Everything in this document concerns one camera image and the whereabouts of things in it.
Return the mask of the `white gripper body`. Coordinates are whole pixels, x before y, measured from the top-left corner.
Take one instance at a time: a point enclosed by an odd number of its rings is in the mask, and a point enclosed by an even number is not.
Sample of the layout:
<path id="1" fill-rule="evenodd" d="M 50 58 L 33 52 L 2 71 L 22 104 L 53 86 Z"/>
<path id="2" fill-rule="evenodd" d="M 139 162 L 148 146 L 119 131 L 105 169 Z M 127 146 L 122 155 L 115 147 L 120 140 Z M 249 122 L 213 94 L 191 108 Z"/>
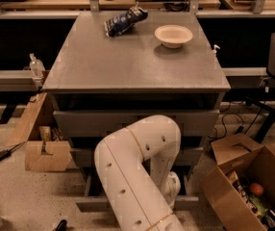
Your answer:
<path id="1" fill-rule="evenodd" d="M 181 183 L 178 175 L 171 171 L 168 173 L 166 181 L 165 200 L 171 209 L 174 208 L 175 199 L 181 189 Z"/>

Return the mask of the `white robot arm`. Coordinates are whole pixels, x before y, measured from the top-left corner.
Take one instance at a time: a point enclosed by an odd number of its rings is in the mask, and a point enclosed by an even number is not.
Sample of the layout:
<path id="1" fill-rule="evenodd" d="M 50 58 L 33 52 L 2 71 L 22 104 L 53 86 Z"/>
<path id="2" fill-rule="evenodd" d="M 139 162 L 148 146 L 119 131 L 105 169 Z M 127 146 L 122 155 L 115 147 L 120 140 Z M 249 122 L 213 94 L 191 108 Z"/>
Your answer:
<path id="1" fill-rule="evenodd" d="M 173 213 L 181 185 L 171 168 L 180 143 L 173 119 L 151 115 L 96 146 L 96 171 L 122 231 L 185 231 Z"/>

